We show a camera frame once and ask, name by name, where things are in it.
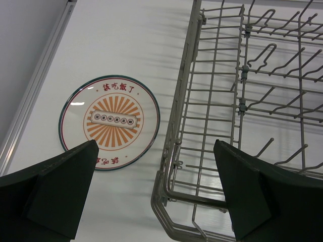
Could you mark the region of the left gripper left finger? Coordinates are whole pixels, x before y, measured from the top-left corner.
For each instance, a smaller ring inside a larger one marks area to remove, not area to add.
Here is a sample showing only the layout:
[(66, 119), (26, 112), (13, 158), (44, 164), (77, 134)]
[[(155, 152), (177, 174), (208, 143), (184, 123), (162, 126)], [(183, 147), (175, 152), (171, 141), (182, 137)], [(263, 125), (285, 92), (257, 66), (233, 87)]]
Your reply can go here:
[(95, 170), (98, 145), (1, 177), (1, 241), (72, 241)]

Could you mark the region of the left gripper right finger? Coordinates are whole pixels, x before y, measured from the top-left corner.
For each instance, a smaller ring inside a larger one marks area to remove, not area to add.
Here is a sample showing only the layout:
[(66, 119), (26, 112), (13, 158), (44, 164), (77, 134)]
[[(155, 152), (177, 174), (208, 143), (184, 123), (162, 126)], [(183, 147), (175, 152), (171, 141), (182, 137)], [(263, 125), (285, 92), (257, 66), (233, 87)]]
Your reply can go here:
[(322, 241), (322, 180), (224, 141), (213, 152), (237, 241)]

